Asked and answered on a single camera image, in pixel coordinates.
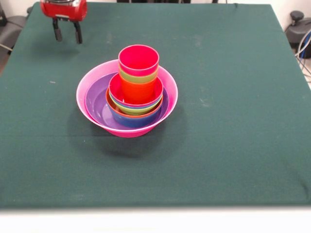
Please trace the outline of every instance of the stacked bowls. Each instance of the stacked bowls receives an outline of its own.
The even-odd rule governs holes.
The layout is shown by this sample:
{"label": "stacked bowls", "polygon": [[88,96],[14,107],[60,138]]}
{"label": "stacked bowls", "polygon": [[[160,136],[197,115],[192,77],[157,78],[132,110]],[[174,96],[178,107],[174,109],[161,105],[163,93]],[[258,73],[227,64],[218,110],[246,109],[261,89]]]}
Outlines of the stacked bowls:
{"label": "stacked bowls", "polygon": [[158,75],[159,54],[146,45],[131,45],[119,53],[119,72],[106,92],[113,118],[130,128],[153,123],[163,103],[163,83]]}
{"label": "stacked bowls", "polygon": [[118,137],[139,137],[156,127],[173,112],[177,99],[178,88],[173,76],[163,67],[158,68],[164,91],[160,113],[154,122],[144,127],[131,128],[119,124],[112,115],[105,96],[111,78],[119,72],[119,61],[104,62],[90,70],[77,87],[76,99],[83,115],[95,125]]}

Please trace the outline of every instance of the stacked cups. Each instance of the stacked cups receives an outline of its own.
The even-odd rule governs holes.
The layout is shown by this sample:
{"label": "stacked cups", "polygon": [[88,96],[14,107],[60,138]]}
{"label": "stacked cups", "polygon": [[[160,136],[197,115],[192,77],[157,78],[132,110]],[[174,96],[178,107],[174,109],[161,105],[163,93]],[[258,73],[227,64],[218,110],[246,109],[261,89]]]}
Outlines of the stacked cups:
{"label": "stacked cups", "polygon": [[163,102],[163,83],[157,77],[158,52],[131,45],[119,53],[119,73],[109,83],[106,100],[114,119],[138,128],[152,123]]}

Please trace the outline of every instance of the green cup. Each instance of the green cup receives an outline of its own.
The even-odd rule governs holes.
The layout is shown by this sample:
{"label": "green cup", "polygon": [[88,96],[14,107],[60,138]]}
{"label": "green cup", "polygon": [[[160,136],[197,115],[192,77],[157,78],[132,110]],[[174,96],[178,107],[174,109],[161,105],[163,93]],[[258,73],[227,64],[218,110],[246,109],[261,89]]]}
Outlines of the green cup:
{"label": "green cup", "polygon": [[129,75],[127,73],[125,73],[121,67],[119,66],[119,72],[120,72],[120,76],[122,78],[124,78],[125,80],[132,82],[132,83],[147,83],[150,82],[151,80],[155,79],[157,77],[157,71],[158,68],[156,69],[155,72],[153,72],[150,75],[147,76],[133,76],[133,75]]}

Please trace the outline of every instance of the pink cup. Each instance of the pink cup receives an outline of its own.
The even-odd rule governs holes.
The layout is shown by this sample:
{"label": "pink cup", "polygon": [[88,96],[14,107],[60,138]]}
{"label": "pink cup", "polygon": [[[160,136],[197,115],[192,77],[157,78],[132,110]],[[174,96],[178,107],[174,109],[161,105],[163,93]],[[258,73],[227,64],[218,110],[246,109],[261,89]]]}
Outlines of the pink cup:
{"label": "pink cup", "polygon": [[159,66],[158,52],[147,45],[130,45],[119,53],[121,69],[133,76],[148,76]]}

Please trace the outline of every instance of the purple bowl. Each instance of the purple bowl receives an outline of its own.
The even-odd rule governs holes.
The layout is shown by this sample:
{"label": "purple bowl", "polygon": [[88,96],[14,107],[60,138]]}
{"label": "purple bowl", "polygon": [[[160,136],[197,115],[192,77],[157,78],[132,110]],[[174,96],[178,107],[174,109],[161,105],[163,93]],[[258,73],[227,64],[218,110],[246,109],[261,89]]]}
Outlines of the purple bowl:
{"label": "purple bowl", "polygon": [[[109,86],[109,81],[115,74],[116,73],[105,75],[100,79],[98,79],[94,84],[92,84],[92,86],[86,93],[85,99],[86,109],[89,115],[97,123],[101,125],[117,130],[131,130],[133,128],[121,125],[113,118],[113,115],[109,109],[109,106],[105,98],[106,90]],[[162,107],[159,113],[157,114],[156,118],[148,125],[152,125],[155,122],[162,119],[165,116],[168,107],[169,107],[169,96],[166,89],[164,89]]]}

